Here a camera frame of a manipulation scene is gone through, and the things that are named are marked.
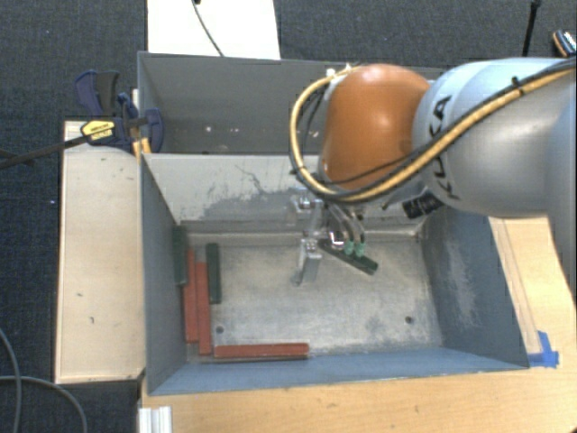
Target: blue tape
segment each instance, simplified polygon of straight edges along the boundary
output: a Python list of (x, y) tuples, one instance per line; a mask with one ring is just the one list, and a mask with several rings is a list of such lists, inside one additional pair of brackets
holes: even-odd
[(556, 369), (557, 365), (559, 365), (559, 352), (552, 350), (546, 332), (537, 330), (537, 334), (539, 335), (543, 351), (541, 353), (527, 355), (529, 364), (531, 364), (531, 367), (551, 367)]

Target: white paper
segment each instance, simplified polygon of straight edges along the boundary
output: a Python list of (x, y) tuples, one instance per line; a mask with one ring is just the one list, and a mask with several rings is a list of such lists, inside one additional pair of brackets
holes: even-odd
[[(272, 0), (202, 0), (197, 7), (225, 56), (280, 58)], [(148, 0), (148, 50), (218, 56), (190, 0)]]

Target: wooden table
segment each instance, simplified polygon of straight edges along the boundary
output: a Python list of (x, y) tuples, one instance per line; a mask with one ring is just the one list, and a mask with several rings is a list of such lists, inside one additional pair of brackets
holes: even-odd
[(508, 221), (506, 229), (536, 327), (560, 353), (557, 369), (164, 397), (143, 387), (142, 406), (170, 405), (175, 433), (571, 432), (575, 307), (546, 220)]

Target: black cable on floor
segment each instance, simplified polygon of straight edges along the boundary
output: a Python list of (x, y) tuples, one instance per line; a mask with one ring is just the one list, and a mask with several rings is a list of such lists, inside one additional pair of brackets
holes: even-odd
[(56, 383), (48, 382), (47, 380), (43, 380), (43, 379), (37, 379), (36, 377), (22, 376), (20, 374), (20, 368), (18, 367), (18, 361), (16, 359), (16, 354), (14, 353), (12, 345), (10, 345), (10, 341), (8, 340), (8, 337), (6, 337), (5, 333), (3, 332), (3, 330), (1, 328), (0, 328), (0, 340), (2, 340), (2, 343), (4, 343), (6, 351), (8, 352), (8, 355), (10, 356), (10, 360), (12, 361), (12, 367), (14, 370), (14, 375), (0, 376), (0, 382), (15, 382), (16, 383), (16, 408), (15, 408), (15, 413), (14, 413), (13, 432), (18, 433), (18, 431), (20, 430), (20, 418), (22, 416), (22, 382), (27, 382), (27, 383), (34, 383), (34, 384), (55, 390), (61, 396), (66, 398), (68, 401), (70, 401), (70, 403), (74, 406), (74, 408), (78, 412), (80, 420), (82, 421), (83, 433), (88, 433), (87, 416), (84, 413), (82, 406), (80, 405), (78, 400), (72, 395), (72, 393), (65, 390), (61, 386), (57, 385)]

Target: wooden board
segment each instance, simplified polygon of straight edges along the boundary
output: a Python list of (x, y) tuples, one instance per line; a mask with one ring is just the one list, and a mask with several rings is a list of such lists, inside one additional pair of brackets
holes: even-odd
[(577, 427), (575, 308), (547, 221), (506, 229), (535, 325), (561, 354), (557, 369), (191, 396), (143, 389), (142, 405), (172, 406), (175, 433), (569, 433)]
[[(83, 123), (66, 123), (66, 138)], [(138, 179), (127, 152), (64, 152), (56, 383), (134, 379), (144, 368)]]

